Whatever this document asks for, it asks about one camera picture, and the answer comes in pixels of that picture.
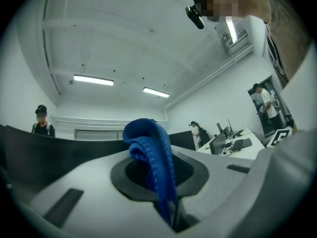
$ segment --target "pants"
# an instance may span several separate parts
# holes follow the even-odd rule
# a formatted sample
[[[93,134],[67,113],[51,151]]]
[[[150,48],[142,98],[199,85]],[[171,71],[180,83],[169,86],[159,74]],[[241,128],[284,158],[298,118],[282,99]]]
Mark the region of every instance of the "pants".
[[[269,120],[271,121],[275,131],[277,131],[278,129],[282,129],[282,124],[279,119],[279,114],[277,114],[276,117],[270,118]]]

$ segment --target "ceiling light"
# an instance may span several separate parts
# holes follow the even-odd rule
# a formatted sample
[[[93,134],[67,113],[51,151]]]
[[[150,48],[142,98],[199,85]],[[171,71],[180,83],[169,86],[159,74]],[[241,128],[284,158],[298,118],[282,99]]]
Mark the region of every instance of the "ceiling light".
[[[81,75],[74,75],[74,80],[76,81],[82,81],[82,82],[88,82],[88,83],[95,83],[95,84],[101,84],[101,85],[110,85],[113,86],[114,81],[98,78],[98,77],[87,77],[87,76],[81,76]]]
[[[235,43],[237,41],[237,34],[231,17],[226,17],[226,24],[231,35],[232,43]]]
[[[145,92],[145,93],[150,93],[150,94],[154,94],[154,95],[158,95],[158,96],[161,96],[161,97],[164,97],[164,98],[169,97],[169,94],[162,93],[162,92],[159,92],[159,91],[156,91],[156,90],[152,90],[152,89],[147,88],[147,87],[145,87],[145,88],[143,89],[143,92]]]

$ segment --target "air conditioner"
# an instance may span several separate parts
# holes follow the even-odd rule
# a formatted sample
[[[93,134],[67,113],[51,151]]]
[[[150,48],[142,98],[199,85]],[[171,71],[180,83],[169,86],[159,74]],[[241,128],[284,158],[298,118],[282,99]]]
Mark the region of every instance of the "air conditioner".
[[[232,40],[230,38],[230,34],[228,32],[228,29],[224,22],[221,22],[216,25],[215,30],[221,39],[222,45],[226,52],[229,55],[234,55],[236,52],[250,44],[248,33],[244,29],[244,25],[242,24],[241,20],[233,20],[234,28],[237,33],[237,41],[235,43],[232,43]]]
[[[237,41],[235,43],[232,43],[232,39],[228,32],[223,35],[221,41],[224,48],[231,56],[249,44],[248,33],[246,30],[242,30],[237,34]]]

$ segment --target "blue fabric loop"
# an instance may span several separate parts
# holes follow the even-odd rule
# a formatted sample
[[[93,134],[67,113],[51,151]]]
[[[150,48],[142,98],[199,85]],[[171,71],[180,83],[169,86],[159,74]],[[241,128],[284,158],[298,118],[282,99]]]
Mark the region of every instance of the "blue fabric loop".
[[[166,131],[150,119],[138,119],[124,128],[122,137],[130,145],[129,151],[133,159],[149,163],[148,189],[158,195],[158,211],[171,225],[169,202],[176,205],[176,182],[172,150]]]

